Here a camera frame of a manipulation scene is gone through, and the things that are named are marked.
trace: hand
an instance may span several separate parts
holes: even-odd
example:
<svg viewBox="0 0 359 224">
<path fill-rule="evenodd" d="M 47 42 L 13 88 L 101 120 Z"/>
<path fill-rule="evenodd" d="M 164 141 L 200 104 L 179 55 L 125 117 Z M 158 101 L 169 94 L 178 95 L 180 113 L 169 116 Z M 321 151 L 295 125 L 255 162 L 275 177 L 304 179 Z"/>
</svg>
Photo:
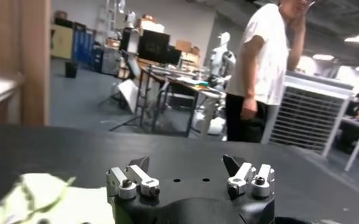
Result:
<svg viewBox="0 0 359 224">
<path fill-rule="evenodd" d="M 307 12 L 314 2 L 315 0 L 301 0 L 302 14 L 299 15 L 295 20 L 293 20 L 290 23 L 290 27 L 294 29 L 294 31 L 300 32 L 305 30 L 305 25 L 307 21 Z"/>
<path fill-rule="evenodd" d="M 247 98 L 243 101 L 243 106 L 241 107 L 241 119 L 251 120 L 254 118 L 258 111 L 257 101 L 254 98 Z"/>
</svg>

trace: gray floor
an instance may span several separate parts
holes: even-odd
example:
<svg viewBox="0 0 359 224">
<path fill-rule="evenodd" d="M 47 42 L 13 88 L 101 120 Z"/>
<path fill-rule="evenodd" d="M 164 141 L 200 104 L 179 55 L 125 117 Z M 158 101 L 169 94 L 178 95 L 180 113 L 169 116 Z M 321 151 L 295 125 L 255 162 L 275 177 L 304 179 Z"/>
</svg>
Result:
<svg viewBox="0 0 359 224">
<path fill-rule="evenodd" d="M 112 83 L 116 81 L 114 78 L 85 69 L 78 70 L 76 79 L 66 79 L 64 73 L 64 61 L 52 60 L 50 114 L 52 126 L 107 131 L 116 124 L 132 118 L 130 112 L 119 109 L 116 103 L 109 102 L 98 107 L 98 104 L 110 94 Z M 188 113 L 168 111 L 164 118 L 170 120 L 171 129 L 182 131 L 186 126 Z M 116 131 L 144 133 L 144 130 L 133 127 L 122 127 Z M 197 133 L 192 132 L 192 138 L 197 136 Z M 316 152 L 300 151 L 300 153 L 359 190 L 359 158 L 351 171 L 346 173 L 343 170 L 349 155 L 339 150 L 332 150 L 327 160 Z"/>
</svg>

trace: man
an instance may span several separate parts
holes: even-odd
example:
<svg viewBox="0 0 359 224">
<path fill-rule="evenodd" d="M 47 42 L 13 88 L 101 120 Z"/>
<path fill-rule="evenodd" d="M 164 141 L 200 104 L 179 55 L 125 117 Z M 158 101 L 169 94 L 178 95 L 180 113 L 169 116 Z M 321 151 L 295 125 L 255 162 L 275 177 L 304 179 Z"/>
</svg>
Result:
<svg viewBox="0 0 359 224">
<path fill-rule="evenodd" d="M 305 40 L 305 14 L 312 0 L 266 4 L 250 19 L 227 85 L 227 140 L 260 142 L 268 105 L 281 101 L 286 69 L 295 70 Z M 294 29 L 289 51 L 286 27 Z"/>
</svg>

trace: white robot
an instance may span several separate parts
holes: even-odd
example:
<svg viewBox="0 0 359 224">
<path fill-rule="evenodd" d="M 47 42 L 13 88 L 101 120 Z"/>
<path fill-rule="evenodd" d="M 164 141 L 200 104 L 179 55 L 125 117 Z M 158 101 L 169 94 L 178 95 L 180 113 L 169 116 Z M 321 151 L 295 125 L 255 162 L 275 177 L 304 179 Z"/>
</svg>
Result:
<svg viewBox="0 0 359 224">
<path fill-rule="evenodd" d="M 224 84 L 230 79 L 235 67 L 236 58 L 227 48 L 230 34 L 225 32 L 218 38 L 220 39 L 220 45 L 212 50 L 210 56 L 210 76 L 208 81 L 211 87 L 223 91 Z"/>
<path fill-rule="evenodd" d="M 224 92 L 225 83 L 231 78 L 234 70 L 236 58 L 227 48 L 230 34 L 225 32 L 218 38 L 220 38 L 220 45 L 211 52 L 208 82 L 211 87 Z M 225 119 L 218 116 L 224 108 L 224 98 L 209 100 L 206 104 L 205 108 L 201 107 L 200 110 L 196 111 L 193 119 L 193 128 L 201 131 L 205 120 L 209 120 L 206 121 L 210 122 L 207 133 L 210 135 L 220 135 L 226 122 Z"/>
<path fill-rule="evenodd" d="M 136 21 L 136 13 L 132 11 L 126 11 L 125 14 L 125 27 L 127 28 L 135 28 L 135 21 Z"/>
</svg>

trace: yellow cloth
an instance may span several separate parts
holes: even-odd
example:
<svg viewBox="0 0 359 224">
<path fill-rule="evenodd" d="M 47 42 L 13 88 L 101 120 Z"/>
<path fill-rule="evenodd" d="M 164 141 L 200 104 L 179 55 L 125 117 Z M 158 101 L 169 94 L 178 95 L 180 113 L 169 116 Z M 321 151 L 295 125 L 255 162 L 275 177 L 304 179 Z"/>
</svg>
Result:
<svg viewBox="0 0 359 224">
<path fill-rule="evenodd" d="M 22 175 L 0 202 L 0 224 L 114 224 L 106 189 L 71 187 L 74 178 L 64 182 L 45 173 Z"/>
</svg>

